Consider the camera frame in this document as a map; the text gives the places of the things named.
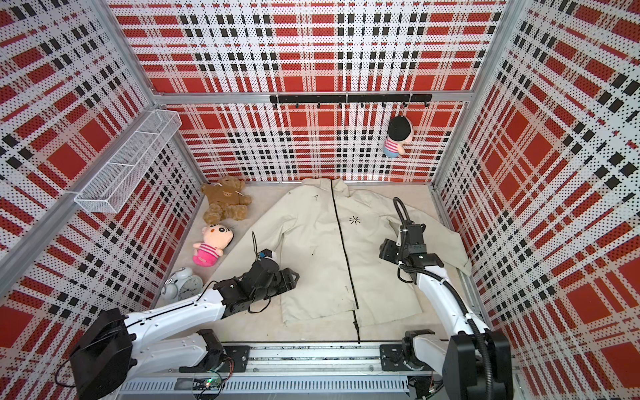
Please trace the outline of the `cream white zip jacket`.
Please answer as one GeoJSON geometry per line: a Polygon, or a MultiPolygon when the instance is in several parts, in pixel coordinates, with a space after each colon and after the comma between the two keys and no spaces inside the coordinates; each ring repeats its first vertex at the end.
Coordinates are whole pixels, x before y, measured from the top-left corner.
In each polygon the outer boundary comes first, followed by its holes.
{"type": "Polygon", "coordinates": [[[396,267],[378,256],[380,245],[398,232],[394,198],[403,200],[413,221],[426,225],[428,251],[459,285],[470,261],[460,236],[438,220],[425,186],[308,179],[286,192],[259,187],[254,206],[265,206],[265,213],[238,229],[213,278],[245,273],[255,251],[264,248],[300,278],[295,290],[213,323],[216,335],[225,342],[354,342],[398,340],[406,331],[430,329],[446,339],[430,297],[399,280],[396,267]]]}

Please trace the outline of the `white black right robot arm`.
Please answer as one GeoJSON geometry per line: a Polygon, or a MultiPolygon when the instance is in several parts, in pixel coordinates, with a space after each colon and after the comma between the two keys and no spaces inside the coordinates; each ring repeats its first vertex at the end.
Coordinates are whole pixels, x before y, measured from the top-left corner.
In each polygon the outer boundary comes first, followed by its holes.
{"type": "Polygon", "coordinates": [[[428,298],[448,341],[432,339],[429,330],[407,331],[401,360],[410,368],[430,367],[440,376],[450,399],[512,399],[511,347],[502,333],[491,330],[465,303],[450,282],[444,263],[428,253],[423,225],[403,224],[398,238],[387,239],[379,257],[410,276],[428,298]]]}

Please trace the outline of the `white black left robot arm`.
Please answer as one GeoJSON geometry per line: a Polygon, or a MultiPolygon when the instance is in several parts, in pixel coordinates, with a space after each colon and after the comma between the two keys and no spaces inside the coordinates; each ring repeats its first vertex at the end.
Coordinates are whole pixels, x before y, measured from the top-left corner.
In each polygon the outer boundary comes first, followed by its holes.
{"type": "Polygon", "coordinates": [[[183,301],[128,315],[116,308],[101,312],[69,356],[78,397],[106,398],[132,378],[172,367],[185,373],[216,368],[224,348],[203,324],[270,302],[295,289],[298,280],[298,273],[265,254],[243,275],[183,301]],[[193,327],[199,328],[195,335],[180,337],[193,327]]]}

